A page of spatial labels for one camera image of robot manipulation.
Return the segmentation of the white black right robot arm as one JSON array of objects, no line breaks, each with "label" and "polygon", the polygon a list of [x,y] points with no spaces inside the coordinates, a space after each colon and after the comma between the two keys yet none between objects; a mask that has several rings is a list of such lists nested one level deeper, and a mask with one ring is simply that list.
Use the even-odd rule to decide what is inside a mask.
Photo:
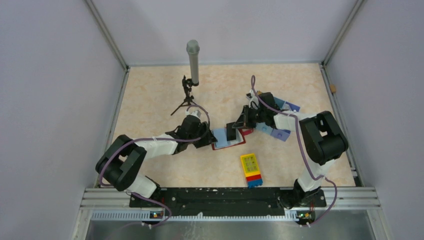
[{"label": "white black right robot arm", "polygon": [[249,104],[243,106],[230,128],[253,129],[265,124],[296,134],[305,168],[295,180],[288,199],[292,205],[307,206],[320,190],[331,166],[349,148],[347,138],[329,111],[304,114],[282,109],[270,92],[250,92],[247,96]]}]

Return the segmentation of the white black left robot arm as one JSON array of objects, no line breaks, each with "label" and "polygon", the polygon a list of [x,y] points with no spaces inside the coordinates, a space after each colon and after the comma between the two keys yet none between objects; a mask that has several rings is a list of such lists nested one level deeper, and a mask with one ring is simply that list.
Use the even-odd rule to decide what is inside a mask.
[{"label": "white black left robot arm", "polygon": [[159,156],[176,155],[189,145],[202,148],[215,143],[217,139],[208,122],[202,122],[195,115],[187,115],[175,130],[150,138],[132,139],[119,135],[95,166],[100,179],[119,192],[135,192],[149,207],[160,202],[159,184],[140,173],[145,160]]}]

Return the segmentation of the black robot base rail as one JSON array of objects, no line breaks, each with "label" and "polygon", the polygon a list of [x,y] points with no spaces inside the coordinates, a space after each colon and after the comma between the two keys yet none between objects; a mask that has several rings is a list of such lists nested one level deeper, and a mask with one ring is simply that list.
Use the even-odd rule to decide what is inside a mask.
[{"label": "black robot base rail", "polygon": [[170,208],[175,217],[261,217],[282,216],[294,208],[326,207],[322,190],[301,196],[289,187],[170,187],[151,196]]}]

